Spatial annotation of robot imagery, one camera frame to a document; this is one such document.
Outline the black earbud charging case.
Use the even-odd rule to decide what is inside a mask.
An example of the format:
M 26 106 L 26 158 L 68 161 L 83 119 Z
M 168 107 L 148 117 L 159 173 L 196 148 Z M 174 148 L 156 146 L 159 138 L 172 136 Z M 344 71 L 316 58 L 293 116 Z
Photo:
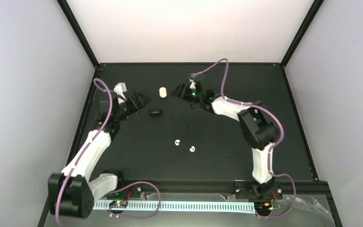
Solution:
M 162 109 L 161 108 L 151 108 L 149 109 L 149 114 L 154 116 L 154 115 L 161 115 L 162 114 Z

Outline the white capsule object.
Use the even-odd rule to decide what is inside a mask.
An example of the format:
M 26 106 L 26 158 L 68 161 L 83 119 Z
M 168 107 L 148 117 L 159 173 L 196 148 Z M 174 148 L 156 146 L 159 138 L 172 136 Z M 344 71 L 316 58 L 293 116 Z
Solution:
M 167 89 L 165 87 L 160 87 L 159 88 L 159 96 L 161 98 L 166 98 L 167 97 Z

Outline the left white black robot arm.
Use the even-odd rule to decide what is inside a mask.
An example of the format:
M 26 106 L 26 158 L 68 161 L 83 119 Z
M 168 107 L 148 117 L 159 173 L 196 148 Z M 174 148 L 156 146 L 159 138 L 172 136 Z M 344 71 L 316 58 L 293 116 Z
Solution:
M 125 97 L 112 95 L 109 101 L 101 101 L 108 111 L 100 112 L 87 139 L 60 173 L 48 179 L 48 201 L 50 213 L 59 216 L 87 218 L 93 205 L 100 198 L 123 185 L 121 171 L 104 170 L 92 179 L 93 170 L 120 130 L 120 122 L 144 108 L 151 98 L 134 92 Z

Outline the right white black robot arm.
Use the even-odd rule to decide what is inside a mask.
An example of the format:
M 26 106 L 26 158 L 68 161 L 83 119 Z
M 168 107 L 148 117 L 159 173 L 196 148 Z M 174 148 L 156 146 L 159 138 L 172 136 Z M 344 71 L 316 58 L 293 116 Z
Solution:
M 255 198 L 263 198 L 274 184 L 273 151 L 281 136 L 276 120 L 265 112 L 261 101 L 245 103 L 234 101 L 206 89 L 202 82 L 191 81 L 179 84 L 172 96 L 191 104 L 198 104 L 206 112 L 222 115 L 240 124 L 243 137 L 252 150 L 254 182 L 250 190 Z

